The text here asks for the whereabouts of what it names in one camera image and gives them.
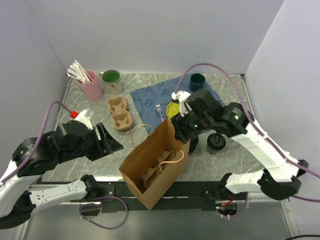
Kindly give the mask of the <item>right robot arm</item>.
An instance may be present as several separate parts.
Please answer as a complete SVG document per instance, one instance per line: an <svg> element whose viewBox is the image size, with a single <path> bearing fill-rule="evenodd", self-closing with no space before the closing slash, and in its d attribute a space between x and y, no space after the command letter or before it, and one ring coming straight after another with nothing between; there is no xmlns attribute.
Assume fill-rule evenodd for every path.
<svg viewBox="0 0 320 240"><path fill-rule="evenodd" d="M259 123L249 121L240 103L222 106L204 89L194 93L179 90L171 99L179 104L179 113L171 118L176 140L185 144L204 131L214 130L242 145L264 167L251 173L226 173L215 189L218 196L228 200L239 193L263 193L281 201L298 193L302 185L298 177L309 164L290 156L265 133L257 132Z"/></svg>

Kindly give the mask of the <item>stack of black lids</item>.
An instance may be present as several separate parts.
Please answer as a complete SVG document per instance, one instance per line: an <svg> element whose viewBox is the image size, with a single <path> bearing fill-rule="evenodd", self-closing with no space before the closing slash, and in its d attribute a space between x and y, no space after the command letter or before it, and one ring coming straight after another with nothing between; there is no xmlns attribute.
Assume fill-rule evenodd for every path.
<svg viewBox="0 0 320 240"><path fill-rule="evenodd" d="M188 151L189 154L191 154L191 153L193 153L195 151L198 143L199 143L199 137L198 136L190 140L189 151Z"/></svg>

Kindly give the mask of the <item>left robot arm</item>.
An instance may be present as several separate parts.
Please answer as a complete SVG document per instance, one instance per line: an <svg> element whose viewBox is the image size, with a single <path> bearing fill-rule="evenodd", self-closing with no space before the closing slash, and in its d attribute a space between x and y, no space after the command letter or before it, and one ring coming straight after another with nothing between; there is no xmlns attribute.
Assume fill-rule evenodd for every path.
<svg viewBox="0 0 320 240"><path fill-rule="evenodd" d="M38 145L36 141L35 137L27 138L18 146L4 174L7 177L17 170L0 187L1 229L15 228L34 214L63 202L94 201L99 185L92 175L47 190L31 191L30 185L64 162L80 157L95 161L124 148L102 123L88 128L77 120L59 124L56 130L45 133Z"/></svg>

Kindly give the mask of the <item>brown paper bag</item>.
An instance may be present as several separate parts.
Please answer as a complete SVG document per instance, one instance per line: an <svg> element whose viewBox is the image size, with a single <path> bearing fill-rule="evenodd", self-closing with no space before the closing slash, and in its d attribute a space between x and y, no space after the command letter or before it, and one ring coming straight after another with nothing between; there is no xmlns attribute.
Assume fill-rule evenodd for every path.
<svg viewBox="0 0 320 240"><path fill-rule="evenodd" d="M133 150L119 167L130 192L151 210L171 185L186 170L190 143L175 139L175 129L169 120L164 120L140 144L134 142L134 131L142 127L137 125L131 130L130 138Z"/></svg>

